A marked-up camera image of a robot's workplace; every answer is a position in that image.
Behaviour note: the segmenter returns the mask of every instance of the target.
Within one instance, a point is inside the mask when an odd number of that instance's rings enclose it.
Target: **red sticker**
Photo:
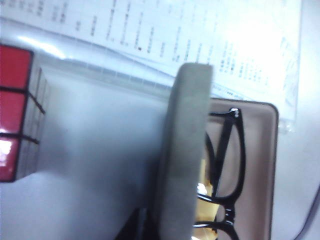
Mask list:
[[[27,50],[0,45],[0,86],[25,89],[31,59]]]
[[[24,113],[25,95],[0,91],[0,132],[19,133]]]
[[[12,181],[15,176],[19,139],[0,137],[0,181]]]

